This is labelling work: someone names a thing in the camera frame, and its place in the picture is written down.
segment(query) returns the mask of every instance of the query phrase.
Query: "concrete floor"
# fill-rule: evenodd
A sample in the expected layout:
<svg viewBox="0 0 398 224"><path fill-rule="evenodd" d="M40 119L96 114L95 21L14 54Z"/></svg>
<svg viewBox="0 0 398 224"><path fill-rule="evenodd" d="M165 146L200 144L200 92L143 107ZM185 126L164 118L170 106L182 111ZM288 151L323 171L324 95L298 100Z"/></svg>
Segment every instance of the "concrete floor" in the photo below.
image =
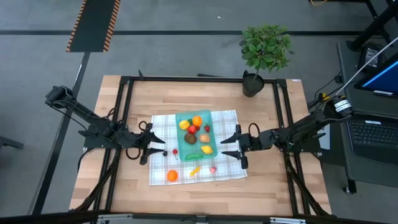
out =
<svg viewBox="0 0 398 224"><path fill-rule="evenodd" d="M0 30L70 30L80 4L79 0L2 1ZM379 11L386 7L374 4ZM372 20L366 5L356 3L328 2L313 7L304 0L124 0L116 30L240 30L263 23L284 25L289 30L363 30ZM61 120L61 114L44 105L44 96L53 85L73 86L83 56L65 52L68 38L0 35L0 135L25 143L23 151L5 147L0 152L2 217L30 212ZM302 79L307 100L313 100L314 92L340 71L336 53L340 39L292 37L296 54L290 56L289 66L261 75ZM240 77L247 68L238 43L238 36L228 35L114 36L109 52L90 55L78 100L93 109L103 75L137 75L138 69L144 75ZM336 87L333 83L326 90ZM79 129L70 123L45 213L68 210L83 145ZM323 170L335 215L397 223L398 189L358 183L358 194L346 195L341 191L346 181L344 169L325 165Z"/></svg>

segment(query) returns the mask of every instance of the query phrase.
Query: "blue screen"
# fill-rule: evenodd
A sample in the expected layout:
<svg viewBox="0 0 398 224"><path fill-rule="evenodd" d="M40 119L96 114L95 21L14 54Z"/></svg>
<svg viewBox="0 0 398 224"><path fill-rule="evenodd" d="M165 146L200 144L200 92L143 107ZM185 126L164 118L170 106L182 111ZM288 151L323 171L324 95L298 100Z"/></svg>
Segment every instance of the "blue screen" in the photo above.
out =
<svg viewBox="0 0 398 224"><path fill-rule="evenodd" d="M398 93L398 61L374 76L368 82L363 84L362 87L370 88L372 90Z"/></svg>

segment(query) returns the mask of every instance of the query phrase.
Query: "monitor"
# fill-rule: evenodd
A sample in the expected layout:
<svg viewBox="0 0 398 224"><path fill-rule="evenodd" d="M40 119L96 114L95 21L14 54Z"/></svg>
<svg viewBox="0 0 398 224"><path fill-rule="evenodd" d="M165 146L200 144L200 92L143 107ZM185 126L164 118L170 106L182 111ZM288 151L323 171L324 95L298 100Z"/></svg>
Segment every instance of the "monitor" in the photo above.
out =
<svg viewBox="0 0 398 224"><path fill-rule="evenodd" d="M386 96L398 96L398 58L390 58L379 71L357 82L355 88Z"/></svg>

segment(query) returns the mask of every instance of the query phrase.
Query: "checkered cloth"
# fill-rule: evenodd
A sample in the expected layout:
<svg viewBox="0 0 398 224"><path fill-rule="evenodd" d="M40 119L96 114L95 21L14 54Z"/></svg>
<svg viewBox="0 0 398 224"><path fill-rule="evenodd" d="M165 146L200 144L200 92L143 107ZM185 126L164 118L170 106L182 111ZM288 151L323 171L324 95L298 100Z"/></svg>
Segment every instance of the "checkered cloth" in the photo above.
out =
<svg viewBox="0 0 398 224"><path fill-rule="evenodd" d="M177 154L177 159L173 155L173 149L178 150L177 125L175 114L152 116L153 132L165 144L152 142L150 147L165 149L168 156L162 153L151 155L149 162L149 185L169 185L169 184L190 184L196 182L210 182L218 180L239 179L247 177L246 170L242 170L241 162L237 159L222 154L223 151L236 151L239 149L238 142L231 144L220 144L222 140L231 137L235 132L238 117L235 110L211 112L213 120L213 132L217 142L218 154L212 159L202 159L198 161L183 162ZM201 169L193 177L191 171L200 166ZM211 173L210 168L216 167L216 172ZM167 180L167 172L176 170L178 179L175 182Z"/></svg>

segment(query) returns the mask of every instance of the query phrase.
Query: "black pot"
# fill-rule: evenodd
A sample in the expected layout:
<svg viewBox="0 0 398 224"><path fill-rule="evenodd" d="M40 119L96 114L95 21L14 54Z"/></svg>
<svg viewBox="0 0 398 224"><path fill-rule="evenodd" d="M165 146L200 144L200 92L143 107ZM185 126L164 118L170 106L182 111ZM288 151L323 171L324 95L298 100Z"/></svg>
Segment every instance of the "black pot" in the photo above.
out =
<svg viewBox="0 0 398 224"><path fill-rule="evenodd" d="M258 75L253 80L255 76L256 74L249 73L248 71L244 71L243 73L242 92L247 97L254 97L264 87L264 80L261 76Z"/></svg>

